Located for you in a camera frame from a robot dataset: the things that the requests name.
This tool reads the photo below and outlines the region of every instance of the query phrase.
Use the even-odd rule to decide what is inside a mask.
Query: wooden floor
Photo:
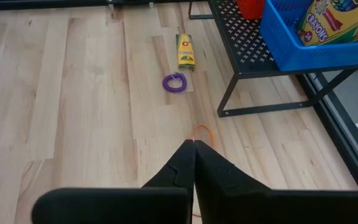
[[[0,223],[30,223],[51,189],[141,186],[196,124],[269,187],[357,189],[312,108],[218,118],[232,68],[214,21],[189,21],[187,9],[0,12]],[[193,36],[194,72],[177,69],[181,32]],[[184,93],[161,86],[175,71],[186,74]],[[228,106],[301,99],[294,78],[259,78],[241,80]],[[210,143],[206,136],[198,138]]]

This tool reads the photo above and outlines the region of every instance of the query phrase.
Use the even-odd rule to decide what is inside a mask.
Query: black plastic object
[[[204,224],[358,223],[358,192],[271,190],[202,141],[186,140],[141,189],[60,189],[34,224],[191,223],[193,184]]]

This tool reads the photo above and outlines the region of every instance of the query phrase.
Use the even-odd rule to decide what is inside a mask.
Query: blue plastic basket
[[[297,25],[313,0],[266,0],[260,25],[267,47],[281,71],[358,64],[358,43],[304,46]]]

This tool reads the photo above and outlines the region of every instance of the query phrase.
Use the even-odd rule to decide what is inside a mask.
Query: table leg
[[[191,6],[193,5],[193,1],[190,1],[190,4],[189,4],[189,12],[188,12],[188,15],[189,15],[189,19],[213,19],[214,16],[212,14],[210,15],[191,15]]]
[[[245,115],[245,114],[254,114],[254,113],[264,113],[271,111],[283,111],[283,110],[293,110],[299,108],[306,108],[309,106],[314,106],[317,104],[324,96],[326,96],[329,92],[331,92],[335,87],[341,84],[345,79],[347,79],[350,75],[352,75],[356,69],[348,69],[342,71],[339,75],[337,75],[334,79],[332,79],[326,86],[324,86],[320,91],[318,91],[314,96],[310,99],[302,102],[294,102],[294,103],[279,103],[274,105],[265,105],[265,106],[252,106],[248,108],[238,108],[231,110],[224,110],[224,107],[229,100],[231,93],[236,86],[239,77],[238,75],[234,75],[227,87],[227,90],[223,96],[221,103],[218,106],[218,116],[220,118],[227,116],[237,116],[237,115]]]

